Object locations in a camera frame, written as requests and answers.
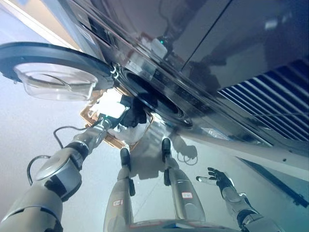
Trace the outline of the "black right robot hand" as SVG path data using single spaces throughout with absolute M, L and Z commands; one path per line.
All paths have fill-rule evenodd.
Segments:
M 216 185 L 222 191 L 226 187 L 234 187 L 233 182 L 227 177 L 224 172 L 221 172 L 212 167 L 208 167 L 208 177 L 196 176 L 196 180 L 201 183 Z

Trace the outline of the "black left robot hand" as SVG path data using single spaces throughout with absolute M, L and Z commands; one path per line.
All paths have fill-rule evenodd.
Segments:
M 135 128 L 138 124 L 145 124 L 147 122 L 144 104 L 138 98 L 123 95 L 120 103 L 129 108 L 120 121 L 121 125 L 127 128 Z

